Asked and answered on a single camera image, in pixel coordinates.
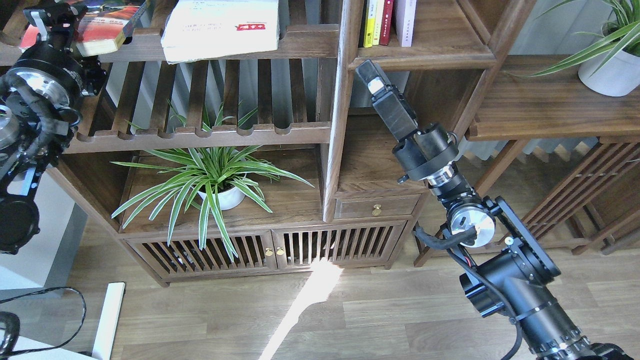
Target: wooden floor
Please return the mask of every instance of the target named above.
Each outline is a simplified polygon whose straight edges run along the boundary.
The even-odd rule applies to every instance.
[[[538,195],[523,192],[521,185],[540,185],[546,177],[536,180],[513,169],[495,191],[504,191],[524,215]],[[438,204],[428,206],[423,223],[434,227],[442,212]],[[434,258],[414,268],[416,255],[413,240],[406,239],[391,270],[347,269],[337,282],[335,272],[320,269],[160,288],[90,222],[68,282],[84,293],[89,312],[82,333],[67,348],[90,350],[107,283],[125,281],[113,359],[269,359],[269,351],[273,359],[295,360],[499,359],[513,343],[513,326],[502,316],[477,314],[463,295],[461,269],[453,261]],[[550,255],[563,274],[549,288],[583,333],[640,359],[640,249],[610,256],[572,256],[556,249]],[[300,304],[297,317],[293,308]],[[277,332],[290,318],[298,322],[289,332]],[[76,325],[69,319],[60,334]],[[268,348],[278,337],[279,346],[274,340],[276,346]],[[515,359],[534,357],[523,344]]]

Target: brass drawer pull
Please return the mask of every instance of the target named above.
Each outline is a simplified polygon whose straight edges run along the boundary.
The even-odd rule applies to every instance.
[[[373,211],[371,212],[371,215],[373,216],[380,216],[382,214],[382,205],[380,204],[375,204],[373,206]]]

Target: spider plant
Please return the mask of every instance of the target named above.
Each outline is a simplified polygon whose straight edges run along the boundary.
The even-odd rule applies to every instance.
[[[178,118],[183,124],[186,124],[186,118],[183,115],[177,114],[173,106],[171,109],[173,111],[172,116]],[[257,110],[254,109],[239,119],[238,126],[244,124],[256,111]],[[223,124],[223,121],[227,119],[223,117],[222,113],[222,106],[220,106],[213,126],[220,126]],[[209,118],[206,114],[207,111],[205,109],[205,111],[203,111],[202,129],[204,131],[210,131],[211,125],[209,124]],[[290,177],[291,179],[313,186],[300,176],[277,168],[266,160],[254,158],[252,154],[257,151],[259,147],[259,145],[253,145],[242,149],[231,146],[200,147],[186,150],[146,150],[158,158],[177,164],[177,167],[112,161],[117,165],[151,168],[158,170],[159,173],[175,173],[175,175],[169,180],[131,197],[116,209],[111,216],[115,217],[126,209],[138,204],[122,224],[124,228],[147,206],[155,204],[149,216],[149,220],[153,220],[169,202],[173,201],[167,233],[167,243],[169,244],[179,213],[181,211],[186,212],[189,207],[194,207],[200,211],[198,218],[198,244],[200,249],[202,250],[206,246],[209,214],[212,214],[220,230],[227,254],[230,258],[232,255],[237,257],[236,249],[229,238],[222,210],[220,209],[218,195],[222,191],[236,186],[260,207],[272,213],[272,210],[264,202],[264,194],[260,189],[259,183],[249,179],[247,177],[248,174],[264,176],[270,181],[278,181],[281,176]],[[201,204],[198,204],[195,200],[198,191],[205,193]]]
[[[576,0],[564,0],[543,12],[542,15],[574,1]],[[564,70],[607,52],[609,52],[609,54],[600,62],[599,66],[593,71],[594,73],[620,51],[640,56],[640,0],[602,1],[612,8],[614,20],[608,20],[603,25],[603,35],[588,33],[590,35],[596,35],[600,39],[549,68],[531,74],[531,76],[547,75]]]

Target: yellow book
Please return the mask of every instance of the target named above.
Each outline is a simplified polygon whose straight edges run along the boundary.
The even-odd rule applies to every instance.
[[[373,46],[373,31],[376,27],[376,8],[378,0],[368,0],[367,5],[367,21],[364,30],[364,47]]]

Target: slatted cabinet door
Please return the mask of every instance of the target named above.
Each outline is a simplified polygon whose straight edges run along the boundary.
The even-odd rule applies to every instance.
[[[309,268],[320,260],[344,266],[384,265],[405,224],[396,221],[274,230],[278,268]]]
[[[174,235],[171,244],[148,239],[125,241],[163,281],[208,275],[253,275],[277,270],[271,231],[230,234],[238,257],[229,257],[222,239],[207,240],[204,249],[193,236]]]

